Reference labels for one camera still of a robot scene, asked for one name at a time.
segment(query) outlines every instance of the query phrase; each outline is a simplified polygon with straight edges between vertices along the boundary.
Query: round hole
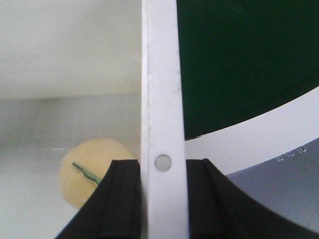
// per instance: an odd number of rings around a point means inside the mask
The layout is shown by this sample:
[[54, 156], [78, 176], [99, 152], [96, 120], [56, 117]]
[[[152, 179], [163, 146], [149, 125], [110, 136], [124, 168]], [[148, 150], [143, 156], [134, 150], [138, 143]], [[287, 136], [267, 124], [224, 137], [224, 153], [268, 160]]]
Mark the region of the round hole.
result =
[[167, 155], [160, 155], [155, 160], [155, 167], [161, 171], [166, 172], [171, 167], [171, 159]]

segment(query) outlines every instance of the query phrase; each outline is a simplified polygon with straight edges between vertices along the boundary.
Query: white plastic bar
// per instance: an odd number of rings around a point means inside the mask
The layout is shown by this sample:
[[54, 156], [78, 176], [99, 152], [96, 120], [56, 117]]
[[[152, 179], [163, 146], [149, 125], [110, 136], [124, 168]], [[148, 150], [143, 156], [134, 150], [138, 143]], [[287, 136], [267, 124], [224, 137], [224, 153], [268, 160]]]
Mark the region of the white plastic bar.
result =
[[[176, 2], [142, 0], [141, 177], [145, 237], [187, 239], [188, 203]], [[162, 172], [156, 158], [167, 155]]]

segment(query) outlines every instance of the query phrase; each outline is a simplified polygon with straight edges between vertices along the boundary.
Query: white plastic strip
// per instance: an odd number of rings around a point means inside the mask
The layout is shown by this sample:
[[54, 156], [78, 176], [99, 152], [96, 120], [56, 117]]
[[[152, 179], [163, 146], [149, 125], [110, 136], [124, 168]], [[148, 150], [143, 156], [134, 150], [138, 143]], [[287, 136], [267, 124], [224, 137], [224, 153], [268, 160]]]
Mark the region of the white plastic strip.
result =
[[176, 2], [143, 0], [141, 177], [149, 239], [188, 238]]
[[230, 174], [319, 137], [319, 87], [265, 114], [187, 141], [186, 158], [209, 158]]

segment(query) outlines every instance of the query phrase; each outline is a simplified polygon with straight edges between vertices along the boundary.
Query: black clamp jaw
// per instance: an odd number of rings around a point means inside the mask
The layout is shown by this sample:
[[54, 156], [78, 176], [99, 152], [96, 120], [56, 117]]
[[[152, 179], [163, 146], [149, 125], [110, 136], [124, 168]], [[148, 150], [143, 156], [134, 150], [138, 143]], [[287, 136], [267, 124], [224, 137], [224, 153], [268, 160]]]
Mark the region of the black clamp jaw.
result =
[[[190, 239], [319, 239], [250, 198], [208, 159], [187, 160]], [[89, 200], [56, 239], [140, 239], [137, 160], [112, 161]]]

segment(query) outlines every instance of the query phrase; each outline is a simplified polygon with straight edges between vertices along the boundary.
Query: curved edge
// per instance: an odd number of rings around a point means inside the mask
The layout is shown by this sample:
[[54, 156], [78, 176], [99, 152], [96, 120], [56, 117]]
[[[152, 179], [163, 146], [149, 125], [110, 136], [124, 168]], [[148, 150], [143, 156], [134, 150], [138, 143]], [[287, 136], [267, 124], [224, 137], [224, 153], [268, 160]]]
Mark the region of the curved edge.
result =
[[319, 136], [319, 87], [260, 116], [185, 142], [186, 158], [209, 158], [223, 174], [262, 163]]

